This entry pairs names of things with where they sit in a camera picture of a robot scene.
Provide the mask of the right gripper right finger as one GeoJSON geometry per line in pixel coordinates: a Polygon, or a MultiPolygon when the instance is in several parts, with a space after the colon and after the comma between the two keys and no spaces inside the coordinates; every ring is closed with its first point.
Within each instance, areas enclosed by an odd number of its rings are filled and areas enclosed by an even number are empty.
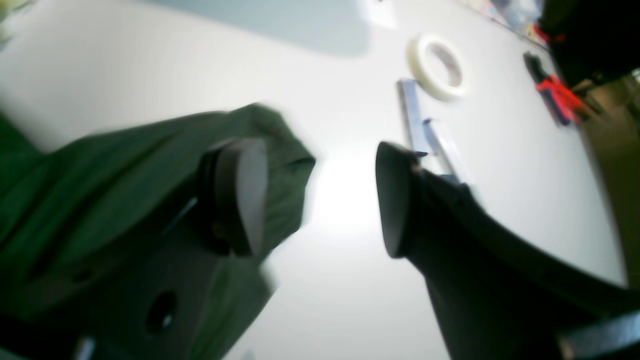
{"type": "Polygon", "coordinates": [[[451,359],[640,357],[638,290],[521,239],[402,146],[381,142],[375,159],[385,248],[425,278],[451,359]]]}

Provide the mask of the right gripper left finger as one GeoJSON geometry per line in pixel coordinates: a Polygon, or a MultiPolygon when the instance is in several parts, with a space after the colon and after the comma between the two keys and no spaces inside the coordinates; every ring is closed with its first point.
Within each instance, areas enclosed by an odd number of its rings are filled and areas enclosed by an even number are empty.
{"type": "Polygon", "coordinates": [[[1,290],[1,349],[28,360],[186,360],[222,256],[263,243],[262,139],[220,142],[120,237],[1,290]]]}

